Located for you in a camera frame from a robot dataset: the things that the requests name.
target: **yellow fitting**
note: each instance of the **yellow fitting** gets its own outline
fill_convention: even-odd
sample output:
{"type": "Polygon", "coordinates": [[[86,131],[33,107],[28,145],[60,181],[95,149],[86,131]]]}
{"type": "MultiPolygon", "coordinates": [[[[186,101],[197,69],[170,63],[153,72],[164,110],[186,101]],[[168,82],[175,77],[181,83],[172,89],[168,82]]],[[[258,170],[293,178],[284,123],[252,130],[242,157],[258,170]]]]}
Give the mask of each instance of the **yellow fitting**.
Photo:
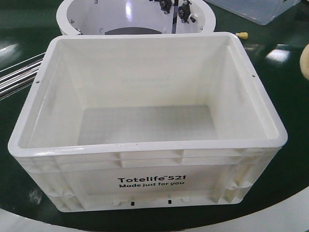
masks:
{"type": "Polygon", "coordinates": [[[249,37],[247,32],[236,33],[236,35],[238,36],[238,38],[241,38],[243,40],[246,40],[249,37]]]}

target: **white plastic storage bin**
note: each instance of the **white plastic storage bin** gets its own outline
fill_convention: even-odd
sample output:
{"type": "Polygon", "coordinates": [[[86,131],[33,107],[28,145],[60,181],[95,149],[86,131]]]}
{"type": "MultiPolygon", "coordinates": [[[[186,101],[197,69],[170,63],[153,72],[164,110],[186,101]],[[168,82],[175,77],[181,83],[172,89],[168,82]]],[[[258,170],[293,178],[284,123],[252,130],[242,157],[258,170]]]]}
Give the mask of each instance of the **white plastic storage bin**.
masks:
{"type": "Polygon", "coordinates": [[[9,150],[72,212],[239,203],[286,140],[235,35],[62,36],[9,150]]]}
{"type": "Polygon", "coordinates": [[[300,0],[205,0],[254,23],[266,25],[300,0]]]}

